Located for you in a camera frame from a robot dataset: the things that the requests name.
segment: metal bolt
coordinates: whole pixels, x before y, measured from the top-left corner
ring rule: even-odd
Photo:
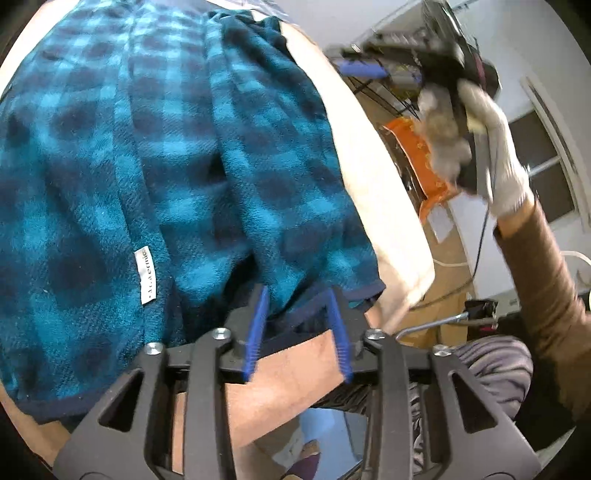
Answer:
[[[212,332],[212,336],[216,340],[228,340],[230,338],[231,332],[227,328],[216,328]]]
[[[370,328],[365,331],[365,337],[367,340],[382,340],[386,338],[386,334],[379,328]]]
[[[433,355],[435,356],[450,356],[451,354],[452,349],[447,345],[435,345],[433,347]]]
[[[146,343],[144,346],[144,352],[148,355],[159,355],[164,352],[164,344],[160,342]]]

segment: blue plaid blanket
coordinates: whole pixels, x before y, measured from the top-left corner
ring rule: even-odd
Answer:
[[[2,96],[0,218],[0,372],[38,421],[85,413],[142,345],[195,341],[254,283],[283,330],[327,286],[383,289],[322,101],[279,20],[246,11],[82,0]]]

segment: white label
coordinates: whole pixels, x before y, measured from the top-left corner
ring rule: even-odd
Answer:
[[[138,264],[142,305],[145,305],[156,298],[156,270],[148,246],[140,248],[134,255]]]

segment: white gloved hand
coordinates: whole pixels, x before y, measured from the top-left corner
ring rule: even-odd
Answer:
[[[519,163],[509,130],[509,122],[500,107],[479,86],[466,80],[458,82],[458,93],[466,110],[488,132],[491,157],[476,158],[479,172],[490,172],[478,193],[489,203],[496,217],[516,212],[527,198],[533,199],[527,172]],[[461,138],[453,120],[449,92],[440,86],[427,86],[418,99],[424,121],[421,133],[431,151],[431,168],[441,178],[455,183],[460,167],[471,159],[470,145]]]

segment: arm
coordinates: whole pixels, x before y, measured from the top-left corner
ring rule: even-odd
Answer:
[[[381,324],[375,305],[365,317]],[[331,332],[261,358],[247,385],[226,386],[230,437],[247,445],[299,415],[343,382]]]
[[[477,170],[488,174],[483,176],[479,194],[498,218],[495,237],[511,270],[525,327],[540,356],[554,365],[560,401],[579,419],[591,414],[591,320],[576,297],[544,213],[534,201],[505,114],[474,84],[460,81],[458,93],[466,110],[488,131],[491,157],[474,159]],[[455,181],[471,153],[454,129],[440,128],[439,119],[445,114],[440,106],[445,102],[440,99],[445,95],[449,93],[441,88],[428,87],[419,97],[419,106],[424,114],[423,134],[432,153],[431,166],[442,178]]]
[[[560,401],[575,420],[591,413],[591,320],[539,204],[528,199],[498,219],[497,243],[511,270],[522,318],[555,368]]]

